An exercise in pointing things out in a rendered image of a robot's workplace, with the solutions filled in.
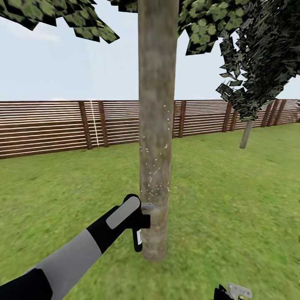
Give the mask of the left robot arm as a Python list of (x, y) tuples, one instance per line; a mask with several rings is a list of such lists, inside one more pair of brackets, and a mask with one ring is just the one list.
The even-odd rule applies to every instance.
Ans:
[(0, 300), (62, 300), (126, 228), (149, 229), (152, 203), (129, 194), (76, 237), (0, 286)]

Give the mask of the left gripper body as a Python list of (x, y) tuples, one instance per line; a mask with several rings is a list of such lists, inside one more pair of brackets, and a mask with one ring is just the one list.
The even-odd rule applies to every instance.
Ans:
[(150, 215), (142, 215), (140, 222), (133, 224), (130, 222), (130, 225), (127, 228), (136, 228), (136, 229), (149, 229), (150, 228)]

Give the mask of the pesticide atomizer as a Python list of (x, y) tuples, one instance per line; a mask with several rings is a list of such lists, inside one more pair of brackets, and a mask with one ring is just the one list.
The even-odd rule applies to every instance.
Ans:
[(133, 240), (134, 240), (134, 249), (136, 252), (140, 252), (143, 247), (141, 228), (139, 229), (132, 228), (132, 232), (133, 232)]

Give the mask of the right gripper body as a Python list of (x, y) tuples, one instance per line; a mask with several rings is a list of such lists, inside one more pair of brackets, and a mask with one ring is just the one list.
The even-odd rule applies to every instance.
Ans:
[[(225, 291), (215, 288), (214, 300), (233, 300), (226, 294)], [(238, 296), (238, 300), (243, 300), (241, 296)]]

